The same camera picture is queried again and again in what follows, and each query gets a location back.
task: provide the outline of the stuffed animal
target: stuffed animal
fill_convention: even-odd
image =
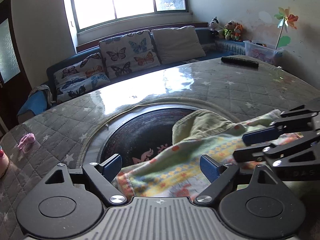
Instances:
[[[218,21],[217,17],[215,17],[215,18],[213,18],[211,20],[209,27],[210,27],[211,33],[214,36],[218,36],[219,35],[218,31],[216,30],[217,28],[220,28],[219,21]]]
[[[234,21],[228,22],[222,30],[218,31],[219,38],[230,40],[231,35],[235,28],[236,28],[236,23]]]
[[[242,24],[239,24],[236,28],[235,28],[235,32],[231,35],[231,39],[233,39],[234,41],[241,41],[241,33],[243,30],[243,26]]]

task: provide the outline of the beige pillow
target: beige pillow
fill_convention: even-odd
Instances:
[[[162,64],[205,57],[193,26],[154,29],[151,32]]]

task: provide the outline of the pink object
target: pink object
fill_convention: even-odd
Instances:
[[[0,146],[0,178],[4,175],[9,167],[9,159]]]
[[[31,147],[31,144],[36,141],[35,135],[33,133],[25,134],[18,145],[18,149],[22,150],[24,153]]]

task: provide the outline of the remote control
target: remote control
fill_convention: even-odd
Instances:
[[[237,64],[237,65],[253,67],[253,68],[258,68],[259,67],[259,63],[257,61],[244,59],[244,58],[221,57],[221,61],[224,62],[224,63]]]

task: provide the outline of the orange plush toy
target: orange plush toy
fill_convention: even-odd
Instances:
[[[235,28],[235,32],[231,35],[231,38],[234,41],[242,41],[241,38],[241,33],[243,31],[243,26],[242,24],[237,25],[237,27]]]

